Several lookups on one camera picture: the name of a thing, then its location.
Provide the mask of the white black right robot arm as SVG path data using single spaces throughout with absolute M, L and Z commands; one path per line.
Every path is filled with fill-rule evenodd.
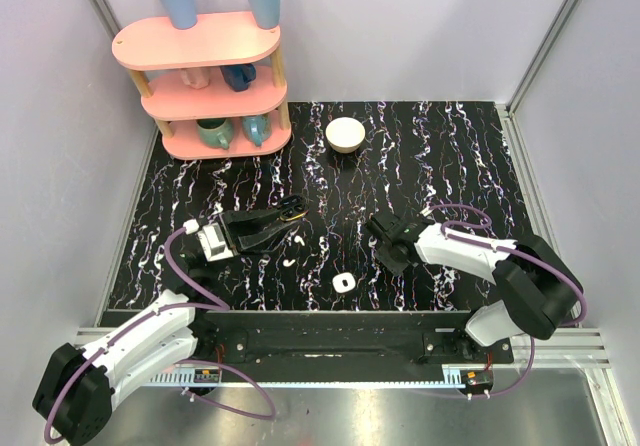
M 491 239 L 453 229 L 455 220 L 434 222 L 425 209 L 405 221 L 390 212 L 373 214 L 366 228 L 376 238 L 375 257 L 395 276 L 418 263 L 440 265 L 493 284 L 500 300 L 479 308 L 454 350 L 476 362 L 490 346 L 516 335 L 547 340 L 563 325 L 575 325 L 587 312 L 583 287 L 554 249 L 535 234 Z

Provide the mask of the black earbud charging case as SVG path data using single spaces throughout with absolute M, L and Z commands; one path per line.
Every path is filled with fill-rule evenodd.
M 291 222 L 304 217 L 308 213 L 307 199 L 301 195 L 290 195 L 278 202 L 279 219 Z

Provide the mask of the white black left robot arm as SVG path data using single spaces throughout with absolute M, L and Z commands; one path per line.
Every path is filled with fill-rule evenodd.
M 46 421 L 45 443 L 87 444 L 126 398 L 174 365 L 194 365 L 193 377 L 178 386 L 190 400 L 203 399 L 223 371 L 233 372 L 242 361 L 247 336 L 220 331 L 215 316 L 229 305 L 202 285 L 205 274 L 195 268 L 192 254 L 177 258 L 174 243 L 195 237 L 209 263 L 266 255 L 307 212 L 305 200 L 293 195 L 267 209 L 228 210 L 184 222 L 164 245 L 177 284 L 104 336 L 80 347 L 65 343 L 52 353 L 32 402 Z

